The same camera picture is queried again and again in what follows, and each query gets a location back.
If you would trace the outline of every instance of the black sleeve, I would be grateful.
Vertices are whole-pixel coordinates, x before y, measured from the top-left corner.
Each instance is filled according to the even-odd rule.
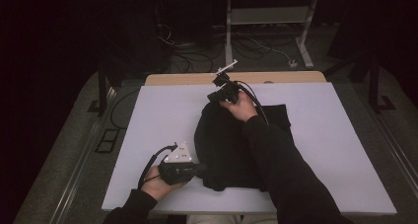
[[[280,127],[260,116],[243,128],[281,224],[352,223],[341,216],[328,189],[315,176]]]
[[[157,205],[150,194],[133,189],[123,207],[114,208],[105,218],[104,224],[147,223],[148,213]]]

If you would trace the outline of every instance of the gray floor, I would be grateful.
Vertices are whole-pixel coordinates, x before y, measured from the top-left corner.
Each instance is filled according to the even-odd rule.
[[[289,71],[307,70],[301,56],[292,41],[299,28],[280,27],[279,36],[270,35],[266,29],[236,30],[262,44],[273,45],[275,49],[286,52],[299,62],[297,68],[290,68],[287,57],[281,53],[260,50],[252,39],[235,35],[234,57],[238,60],[235,71]],[[337,27],[322,26],[312,29],[307,38],[307,47],[313,60],[314,69],[324,71],[338,59],[326,56]],[[176,52],[184,57],[174,56],[168,73],[212,71],[225,65],[223,45],[216,44],[206,49],[190,44],[191,41],[177,42],[183,44]],[[353,126],[364,145],[383,185],[393,201],[398,214],[394,216],[354,216],[349,218],[356,223],[418,223],[418,194],[414,193],[411,183],[405,178],[399,164],[394,159],[391,144],[395,143],[408,158],[411,167],[418,167],[418,111],[400,90],[396,80],[385,70],[381,70],[380,94],[388,96],[394,103],[395,111],[383,111],[376,115],[367,104],[368,80],[353,84],[348,80],[350,67],[346,67],[331,77],[344,109],[347,111]],[[98,118],[94,112],[88,112],[91,101],[98,99],[97,75],[86,83],[71,111],[54,147],[45,162],[35,184],[27,197],[16,223],[102,223],[106,213],[101,210],[113,166],[117,159],[124,130],[116,139],[111,153],[95,152],[105,129],[113,129],[109,116],[116,102],[130,93],[114,108],[114,123],[127,126],[141,81],[126,82],[122,87],[110,91],[110,105],[106,114]],[[390,135],[383,134],[387,128]],[[164,220],[164,216],[154,216]]]

